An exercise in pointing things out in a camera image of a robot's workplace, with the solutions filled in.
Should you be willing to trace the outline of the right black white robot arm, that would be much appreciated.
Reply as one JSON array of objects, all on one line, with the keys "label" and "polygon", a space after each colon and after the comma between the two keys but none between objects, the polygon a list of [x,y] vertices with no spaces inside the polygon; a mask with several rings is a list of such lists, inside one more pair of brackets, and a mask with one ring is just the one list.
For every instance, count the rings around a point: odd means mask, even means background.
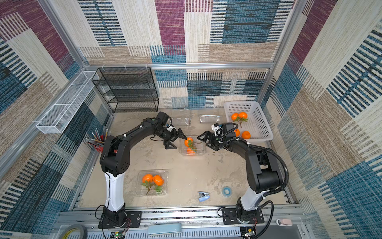
[{"label": "right black white robot arm", "polygon": [[249,187],[237,201],[236,221],[242,224],[251,220],[262,222],[263,199],[283,191],[287,186],[289,172],[285,162],[273,150],[253,145],[237,136],[236,123],[215,123],[211,128],[212,131],[205,131],[197,139],[215,151],[226,149],[245,160]]}]

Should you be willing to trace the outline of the clear clamshell container back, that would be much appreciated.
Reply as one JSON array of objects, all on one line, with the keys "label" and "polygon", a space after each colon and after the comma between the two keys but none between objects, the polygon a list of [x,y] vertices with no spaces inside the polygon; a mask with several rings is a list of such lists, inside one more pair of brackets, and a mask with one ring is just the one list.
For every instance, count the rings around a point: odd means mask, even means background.
[{"label": "clear clamshell container back", "polygon": [[200,123],[215,124],[217,122],[220,122],[221,116],[219,116],[219,115],[200,115],[199,119],[200,119]]}]

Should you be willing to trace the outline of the white plastic perforated basket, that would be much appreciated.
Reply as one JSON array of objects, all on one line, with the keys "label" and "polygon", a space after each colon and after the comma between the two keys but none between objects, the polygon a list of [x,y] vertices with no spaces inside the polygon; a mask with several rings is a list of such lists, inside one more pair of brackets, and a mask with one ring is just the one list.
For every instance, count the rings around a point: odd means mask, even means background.
[{"label": "white plastic perforated basket", "polygon": [[274,138],[270,125],[265,117],[265,114],[256,101],[231,101],[224,103],[224,110],[228,122],[233,122],[232,115],[234,113],[244,112],[247,114],[247,121],[239,125],[241,133],[248,131],[250,138],[247,139],[250,143],[260,143],[271,141]]}]

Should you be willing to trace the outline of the clear clamshell container front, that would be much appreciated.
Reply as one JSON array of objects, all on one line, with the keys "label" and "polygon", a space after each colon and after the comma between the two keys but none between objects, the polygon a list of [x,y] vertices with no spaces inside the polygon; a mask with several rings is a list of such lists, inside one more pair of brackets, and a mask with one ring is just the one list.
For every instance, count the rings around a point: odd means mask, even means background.
[{"label": "clear clamshell container front", "polygon": [[142,170],[137,174],[137,196],[163,196],[168,192],[168,170]]}]

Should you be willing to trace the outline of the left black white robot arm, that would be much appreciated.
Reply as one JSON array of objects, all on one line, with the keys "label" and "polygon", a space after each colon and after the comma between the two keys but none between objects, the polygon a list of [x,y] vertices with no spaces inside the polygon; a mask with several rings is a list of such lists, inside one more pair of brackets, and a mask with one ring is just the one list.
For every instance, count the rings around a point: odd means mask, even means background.
[{"label": "left black white robot arm", "polygon": [[99,219],[99,229],[121,228],[128,223],[123,184],[130,166],[130,150],[148,136],[159,136],[166,149],[176,149],[173,142],[177,138],[187,139],[180,128],[167,124],[169,118],[166,113],[159,112],[155,118],[144,119],[130,131],[105,139],[99,162],[106,179],[106,202]]}]

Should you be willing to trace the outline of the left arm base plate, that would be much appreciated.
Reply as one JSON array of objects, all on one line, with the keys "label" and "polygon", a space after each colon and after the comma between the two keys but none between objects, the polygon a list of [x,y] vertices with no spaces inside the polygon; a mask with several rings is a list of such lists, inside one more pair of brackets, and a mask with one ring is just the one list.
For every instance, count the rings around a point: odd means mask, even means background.
[{"label": "left arm base plate", "polygon": [[127,229],[139,228],[142,211],[112,212],[106,210],[101,215],[98,229]]}]

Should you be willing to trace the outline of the orange pair with leaves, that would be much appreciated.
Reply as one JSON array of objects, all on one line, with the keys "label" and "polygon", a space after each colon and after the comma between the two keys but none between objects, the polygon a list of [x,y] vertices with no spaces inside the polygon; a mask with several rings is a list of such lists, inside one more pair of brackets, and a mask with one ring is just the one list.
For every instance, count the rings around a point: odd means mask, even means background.
[{"label": "orange pair with leaves", "polygon": [[231,120],[237,122],[242,127],[242,124],[248,121],[248,114],[246,112],[234,113],[231,116]]}]

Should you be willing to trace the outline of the clear clamshell container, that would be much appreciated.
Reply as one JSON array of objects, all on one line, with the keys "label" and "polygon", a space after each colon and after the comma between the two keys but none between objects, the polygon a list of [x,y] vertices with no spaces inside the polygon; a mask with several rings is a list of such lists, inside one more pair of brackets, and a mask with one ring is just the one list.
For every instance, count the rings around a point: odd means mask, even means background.
[{"label": "clear clamshell container", "polygon": [[137,174],[137,196],[163,196],[168,192],[168,170],[142,170]]},{"label": "clear clamshell container", "polygon": [[219,115],[200,115],[199,119],[200,119],[200,123],[215,124],[217,122],[220,122],[221,116],[219,116]]},{"label": "clear clamshell container", "polygon": [[172,124],[176,127],[190,126],[191,125],[191,118],[190,117],[172,118]]},{"label": "clear clamshell container", "polygon": [[206,145],[197,136],[179,139],[179,154],[182,156],[202,156],[206,153]]}]

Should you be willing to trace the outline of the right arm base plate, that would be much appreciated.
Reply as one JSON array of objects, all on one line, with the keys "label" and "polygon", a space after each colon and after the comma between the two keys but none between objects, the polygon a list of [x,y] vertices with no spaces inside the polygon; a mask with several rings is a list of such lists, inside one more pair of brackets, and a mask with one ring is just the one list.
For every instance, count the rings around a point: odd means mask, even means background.
[{"label": "right arm base plate", "polygon": [[261,209],[243,211],[241,209],[223,207],[219,210],[219,215],[222,216],[225,225],[263,224],[265,222]]}]

